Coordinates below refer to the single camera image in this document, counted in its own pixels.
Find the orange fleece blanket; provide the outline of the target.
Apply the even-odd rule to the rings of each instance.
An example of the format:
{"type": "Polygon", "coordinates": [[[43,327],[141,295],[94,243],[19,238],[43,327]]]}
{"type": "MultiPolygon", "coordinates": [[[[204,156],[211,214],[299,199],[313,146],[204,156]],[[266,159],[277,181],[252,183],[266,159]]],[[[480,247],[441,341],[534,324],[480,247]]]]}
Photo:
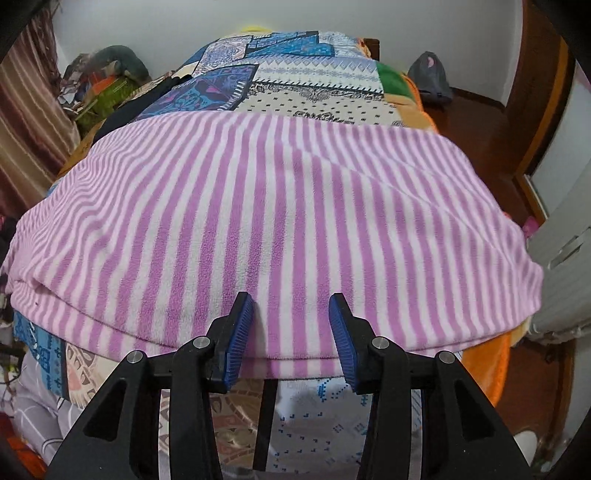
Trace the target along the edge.
{"type": "MultiPolygon", "coordinates": [[[[415,83],[405,73],[394,72],[394,75],[401,78],[410,94],[385,92],[384,98],[400,114],[402,125],[439,133],[437,124],[424,109],[415,83]]],[[[494,405],[499,403],[505,386],[510,348],[523,338],[530,320],[528,317],[513,330],[463,352],[464,365],[494,405]]]]}

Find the blue patchwork bedspread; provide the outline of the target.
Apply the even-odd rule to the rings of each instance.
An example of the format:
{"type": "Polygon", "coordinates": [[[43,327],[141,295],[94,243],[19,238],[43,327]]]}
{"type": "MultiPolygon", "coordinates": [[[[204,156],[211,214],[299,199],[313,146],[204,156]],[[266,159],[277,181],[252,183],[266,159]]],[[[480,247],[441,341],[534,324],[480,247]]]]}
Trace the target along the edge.
{"type": "MultiPolygon", "coordinates": [[[[245,36],[212,42],[178,71],[136,89],[120,106],[167,77],[190,75],[190,80],[169,92],[193,86],[198,94],[193,104],[207,109],[228,106],[235,111],[337,123],[402,126],[400,114],[385,101],[384,93],[409,95],[410,90],[394,75],[398,71],[376,60],[378,40],[353,39],[338,32],[291,32],[277,37],[294,48],[280,53],[266,50],[251,67],[238,58],[245,36]]],[[[60,170],[61,176],[87,157],[105,120],[82,138],[60,170]]],[[[15,433],[8,441],[31,474],[41,478],[113,363],[68,344],[19,311],[13,313],[13,332],[28,352],[12,398],[15,433]]]]}

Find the striped maroon curtain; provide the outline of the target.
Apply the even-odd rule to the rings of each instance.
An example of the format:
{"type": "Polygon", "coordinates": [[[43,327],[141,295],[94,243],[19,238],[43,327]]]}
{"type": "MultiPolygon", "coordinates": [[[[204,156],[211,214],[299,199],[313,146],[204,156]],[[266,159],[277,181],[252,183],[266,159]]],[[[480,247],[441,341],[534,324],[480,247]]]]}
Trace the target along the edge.
{"type": "Polygon", "coordinates": [[[52,14],[44,6],[1,61],[1,214],[39,202],[80,142],[58,102],[61,75],[52,14]]]}

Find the black garment on bed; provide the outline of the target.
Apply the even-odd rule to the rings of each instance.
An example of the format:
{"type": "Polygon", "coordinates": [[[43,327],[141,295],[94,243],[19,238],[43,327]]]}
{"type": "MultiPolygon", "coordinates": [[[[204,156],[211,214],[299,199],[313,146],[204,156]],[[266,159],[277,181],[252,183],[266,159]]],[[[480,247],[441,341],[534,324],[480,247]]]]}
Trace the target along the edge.
{"type": "Polygon", "coordinates": [[[140,95],[138,98],[126,102],[106,118],[95,134],[92,144],[95,144],[110,132],[132,122],[140,113],[156,102],[164,94],[168,93],[173,87],[190,79],[190,75],[185,75],[183,77],[167,77],[148,92],[140,95]]]}

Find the dark grey bag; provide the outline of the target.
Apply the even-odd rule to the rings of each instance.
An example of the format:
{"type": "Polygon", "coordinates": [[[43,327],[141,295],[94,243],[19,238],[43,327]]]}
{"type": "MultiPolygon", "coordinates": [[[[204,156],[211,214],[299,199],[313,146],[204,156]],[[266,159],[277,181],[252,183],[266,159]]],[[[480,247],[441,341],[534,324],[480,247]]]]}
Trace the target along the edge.
{"type": "Polygon", "coordinates": [[[454,98],[445,68],[433,52],[421,54],[408,70],[408,77],[415,83],[423,102],[448,104],[454,98]]]}

